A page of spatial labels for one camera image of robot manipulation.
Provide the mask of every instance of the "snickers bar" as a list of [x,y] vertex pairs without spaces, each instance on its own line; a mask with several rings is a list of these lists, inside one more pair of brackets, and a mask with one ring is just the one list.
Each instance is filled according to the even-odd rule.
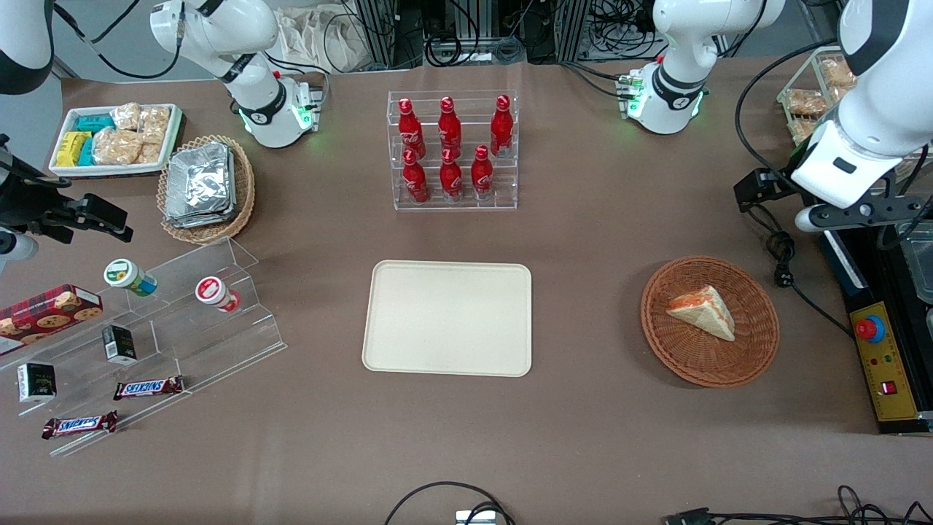
[[44,429],[42,429],[42,439],[52,437],[62,437],[72,433],[108,431],[113,432],[117,429],[117,411],[114,410],[103,416],[93,418],[78,419],[49,419]]
[[114,394],[114,401],[118,401],[124,397],[173,394],[184,389],[185,384],[182,382],[181,376],[152,379],[150,381],[137,381],[135,383],[117,383],[117,393]]

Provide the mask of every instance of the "wicker basket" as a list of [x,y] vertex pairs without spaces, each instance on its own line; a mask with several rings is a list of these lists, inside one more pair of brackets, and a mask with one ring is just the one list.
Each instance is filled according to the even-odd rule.
[[[712,285],[735,320],[729,342],[666,313],[675,297]],[[777,313],[749,274],[713,257],[667,263],[648,281],[641,303],[642,328],[658,358],[678,376],[713,388],[739,387],[764,373],[779,341]]]
[[[217,224],[208,224],[195,228],[175,228],[165,220],[162,221],[162,229],[172,237],[193,244],[210,244],[220,237],[233,237],[238,234],[249,217],[253,214],[253,204],[256,202],[256,180],[253,177],[253,166],[246,158],[243,148],[232,138],[217,135],[199,136],[181,146],[179,149],[195,149],[204,146],[209,142],[222,142],[233,150],[233,176],[236,184],[236,202],[237,214],[229,222],[220,222]],[[165,215],[165,185],[168,179],[168,165],[162,168],[159,175],[159,192],[156,194],[156,206],[162,215]]]

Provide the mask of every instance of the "coca-cola bottle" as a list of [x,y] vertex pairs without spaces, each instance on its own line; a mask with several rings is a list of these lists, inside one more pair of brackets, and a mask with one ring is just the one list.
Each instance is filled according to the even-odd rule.
[[476,158],[470,166],[470,175],[476,200],[488,201],[493,196],[493,163],[489,160],[489,149],[482,144],[476,147]]
[[512,112],[508,110],[510,101],[507,95],[500,94],[495,99],[495,115],[493,115],[492,139],[489,143],[493,156],[502,158],[512,153]]
[[408,189],[412,201],[416,205],[426,203],[431,198],[431,189],[427,187],[425,169],[418,164],[415,152],[411,149],[406,149],[402,153],[402,160],[405,161],[402,176],[405,178],[405,188]]
[[421,132],[421,122],[411,110],[411,100],[407,98],[399,100],[398,111],[401,113],[398,118],[398,134],[402,136],[402,144],[405,145],[405,149],[414,151],[418,157],[417,160],[420,161],[427,154],[427,149],[425,148],[425,136]]
[[453,99],[445,96],[440,99],[440,119],[438,120],[440,132],[440,147],[449,149],[454,159],[460,158],[460,118],[453,112]]
[[446,148],[440,152],[440,187],[444,190],[444,200],[447,204],[459,203],[464,198],[463,181],[461,180],[460,166],[453,150]]

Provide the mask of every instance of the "sandwich slice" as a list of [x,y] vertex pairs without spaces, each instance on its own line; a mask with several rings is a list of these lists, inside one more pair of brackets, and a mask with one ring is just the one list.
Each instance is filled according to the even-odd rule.
[[735,341],[735,321],[719,292],[706,285],[700,290],[675,298],[667,315],[688,322],[726,341]]

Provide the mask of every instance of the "small black box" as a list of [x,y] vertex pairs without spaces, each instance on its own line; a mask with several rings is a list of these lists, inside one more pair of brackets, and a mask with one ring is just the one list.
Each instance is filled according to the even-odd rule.
[[104,349],[107,360],[116,364],[136,362],[136,347],[132,344],[132,333],[125,328],[110,325],[104,328]]
[[25,362],[16,369],[20,403],[48,401],[55,397],[55,368],[41,362]]

